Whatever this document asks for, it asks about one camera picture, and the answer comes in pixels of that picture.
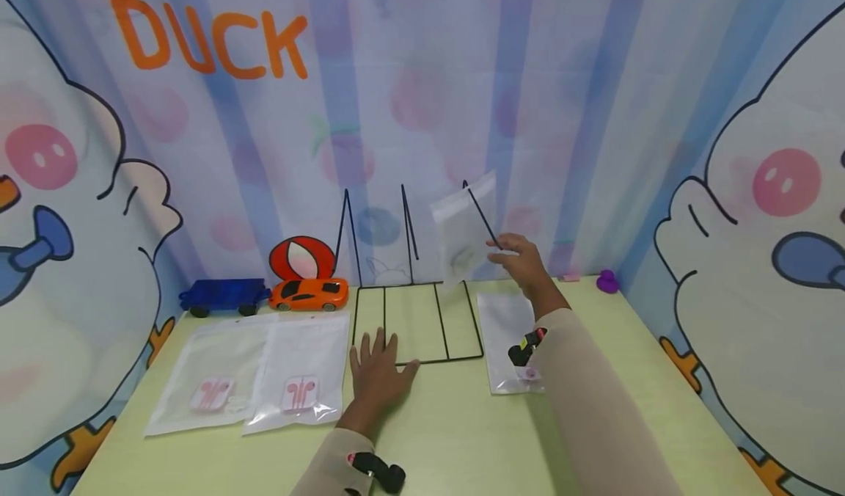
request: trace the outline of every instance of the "orange toy car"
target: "orange toy car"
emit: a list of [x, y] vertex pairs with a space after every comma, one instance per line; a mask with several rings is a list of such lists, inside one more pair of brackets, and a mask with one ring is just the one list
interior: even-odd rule
[[349, 300], [346, 280], [282, 281], [269, 295], [269, 306], [278, 311], [334, 311]]

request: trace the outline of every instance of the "white packaging bag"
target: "white packaging bag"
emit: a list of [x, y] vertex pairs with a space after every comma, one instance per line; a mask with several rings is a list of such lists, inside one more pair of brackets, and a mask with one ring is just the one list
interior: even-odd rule
[[277, 314], [197, 329], [179, 355], [145, 435], [223, 426], [249, 417], [274, 319]]
[[431, 211], [437, 225], [443, 286], [448, 289], [466, 279], [487, 259], [490, 230], [484, 219], [490, 227], [496, 222], [496, 172], [435, 202]]
[[340, 419], [348, 337], [349, 313], [321, 313], [273, 325], [255, 414], [246, 420], [244, 435]]
[[534, 330], [534, 311], [521, 294], [478, 294], [480, 334], [484, 359], [494, 395], [544, 391], [540, 374], [532, 367], [513, 366], [508, 350]]

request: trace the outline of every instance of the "black wire frame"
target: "black wire frame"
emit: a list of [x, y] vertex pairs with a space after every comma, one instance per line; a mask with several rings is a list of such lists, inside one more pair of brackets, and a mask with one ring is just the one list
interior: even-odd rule
[[[482, 209], [478, 205], [478, 201], [476, 197], [472, 194], [472, 190], [468, 188], [467, 181], [464, 180], [463, 182], [464, 189], [469, 191], [470, 196], [472, 197], [472, 201], [475, 203], [476, 208], [478, 209], [478, 213], [480, 214], [480, 218], [483, 219], [484, 225], [487, 227], [488, 231], [490, 232], [490, 236], [495, 242], [496, 246], [501, 249], [499, 242], [496, 240], [495, 234], [493, 234], [493, 230], [490, 228], [490, 224], [488, 223], [487, 218], [484, 216]], [[446, 362], [461, 362], [467, 360], [476, 360], [478, 358], [484, 358], [484, 345], [482, 340], [480, 339], [480, 331], [478, 330], [478, 320], [476, 319], [475, 309], [472, 307], [472, 297], [470, 296], [469, 287], [467, 286], [467, 281], [461, 281], [461, 284], [464, 287], [464, 295], [467, 297], [467, 307], [470, 310], [470, 316], [472, 319], [472, 328], [475, 330], [476, 334], [476, 341], [478, 342], [478, 352], [477, 354], [472, 354], [469, 356], [463, 357], [452, 357], [449, 352], [449, 340], [446, 336], [446, 327], [443, 322], [443, 307], [440, 306], [440, 295], [437, 291], [437, 285], [443, 283], [442, 281], [434, 281], [434, 282], [427, 282], [427, 283], [416, 283], [414, 281], [414, 258], [419, 261], [419, 252], [417, 250], [417, 236], [414, 233], [414, 225], [413, 221], [411, 220], [411, 209], [408, 207], [408, 198], [405, 192], [405, 185], [400, 185], [401, 188], [401, 196], [402, 196], [402, 213], [404, 213], [405, 219], [405, 242], [406, 242], [406, 250], [408, 255], [408, 268], [411, 273], [411, 282], [406, 283], [403, 285], [363, 285], [363, 280], [361, 278], [361, 258], [358, 255], [358, 242], [355, 236], [355, 221], [352, 217], [352, 206], [349, 200], [349, 190], [344, 191], [343, 195], [343, 214], [340, 217], [340, 230], [337, 235], [337, 245], [335, 248], [335, 268], [337, 268], [337, 258], [339, 257], [340, 253], [340, 239], [343, 235], [343, 224], [346, 211], [349, 211], [349, 224], [351, 228], [351, 235], [352, 235], [352, 246], [355, 250], [355, 263], [357, 268], [358, 274], [358, 288], [355, 293], [355, 313], [352, 315], [352, 343], [356, 342], [356, 335], [357, 335], [357, 328], [358, 328], [358, 304], [361, 302], [361, 292], [362, 291], [381, 291], [382, 292], [382, 319], [381, 325], [382, 329], [384, 330], [384, 339], [387, 340], [389, 337], [387, 336], [387, 290], [389, 288], [401, 288], [401, 287], [419, 287], [425, 285], [431, 285], [432, 290], [434, 291], [434, 301], [437, 303], [437, 314], [440, 321], [440, 333], [443, 335], [443, 348], [446, 353], [445, 358], [437, 358], [433, 360], [423, 360], [421, 364], [441, 364]], [[407, 362], [397, 362], [397, 366], [405, 366], [408, 364]]]

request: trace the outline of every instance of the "hand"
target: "hand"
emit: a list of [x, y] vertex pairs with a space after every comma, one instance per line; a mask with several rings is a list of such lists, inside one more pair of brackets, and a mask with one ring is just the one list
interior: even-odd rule
[[[499, 245], [504, 250], [516, 252], [515, 255], [505, 255], [501, 252], [491, 252], [488, 259], [502, 266], [511, 275], [513, 281], [519, 285], [534, 309], [534, 319], [539, 320], [547, 313], [560, 308], [571, 308], [566, 298], [557, 289], [549, 273], [543, 267], [543, 259], [537, 245], [519, 234], [502, 234], [498, 237]], [[489, 247], [495, 247], [493, 240], [488, 240]]]
[[[506, 255], [501, 252], [492, 252], [487, 256], [488, 259], [496, 263], [497, 266], [502, 266], [511, 275], [513, 281], [522, 289], [522, 293], [528, 299], [538, 289], [549, 286], [552, 282], [549, 273], [543, 267], [543, 261], [540, 259], [540, 252], [537, 250], [537, 245], [528, 241], [526, 237], [519, 234], [501, 234], [499, 237], [499, 245], [504, 250], [516, 252], [515, 255]], [[487, 240], [488, 247], [495, 247], [493, 240]]]
[[384, 345], [384, 330], [378, 328], [373, 349], [369, 345], [369, 333], [361, 339], [361, 358], [355, 346], [349, 350], [352, 367], [352, 384], [355, 400], [366, 403], [380, 412], [399, 403], [411, 391], [411, 384], [420, 368], [418, 360], [408, 363], [401, 372], [396, 371], [396, 351], [399, 338], [394, 333], [390, 342]]
[[394, 334], [384, 345], [384, 330], [378, 328], [375, 344], [370, 347], [368, 333], [361, 339], [361, 354], [352, 346], [349, 363], [352, 370], [352, 390], [355, 400], [340, 417], [338, 428], [357, 431], [373, 440], [379, 423], [389, 408], [399, 404], [408, 392], [420, 367], [418, 360], [411, 361], [401, 372], [396, 370], [396, 351], [399, 338]]

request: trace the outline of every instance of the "light green table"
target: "light green table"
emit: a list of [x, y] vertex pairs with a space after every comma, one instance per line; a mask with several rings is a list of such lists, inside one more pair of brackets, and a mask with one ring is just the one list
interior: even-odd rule
[[[767, 495], [622, 295], [597, 291], [593, 278], [560, 286], [627, 384], [684, 494]], [[517, 291], [511, 281], [471, 283], [469, 288], [473, 307], [476, 292]], [[444, 356], [431, 286], [394, 288], [386, 296], [370, 290], [360, 296], [359, 339], [363, 330], [381, 324], [384, 302], [388, 330], [400, 335], [400, 358]], [[450, 356], [476, 351], [462, 288], [455, 294], [441, 292], [440, 305]], [[348, 307], [354, 311], [354, 301]], [[183, 344], [199, 325], [214, 321], [184, 318], [177, 325], [74, 496], [288, 494], [329, 427], [296, 426], [241, 437], [241, 425], [235, 425], [142, 436]], [[348, 374], [344, 396], [345, 402], [351, 400]], [[546, 398], [491, 396], [483, 359], [423, 366], [377, 447], [385, 461], [405, 468], [405, 496], [578, 494]]]

